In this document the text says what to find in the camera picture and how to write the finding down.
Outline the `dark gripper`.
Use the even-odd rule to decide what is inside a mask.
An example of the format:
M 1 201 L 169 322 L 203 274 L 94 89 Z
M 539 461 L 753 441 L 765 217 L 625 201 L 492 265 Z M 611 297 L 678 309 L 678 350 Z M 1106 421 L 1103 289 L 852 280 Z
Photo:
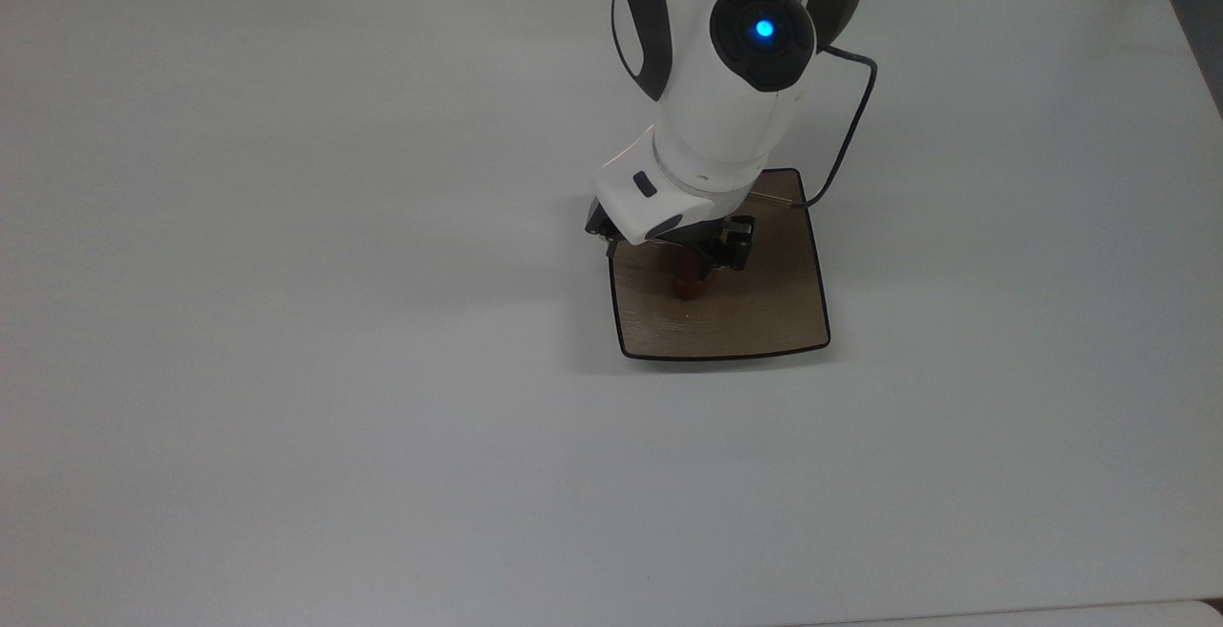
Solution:
M 708 219 L 687 227 L 670 229 L 665 232 L 652 232 L 646 243 L 660 243 L 676 247 L 674 249 L 674 277 L 676 280 L 695 279 L 708 286 L 715 279 L 717 270 L 744 270 L 753 248 L 756 219 L 752 216 L 734 216 Z M 585 222 L 585 232 L 597 236 L 607 243 L 607 258 L 616 254 L 626 236 L 612 218 L 607 216 L 599 200 L 592 200 Z

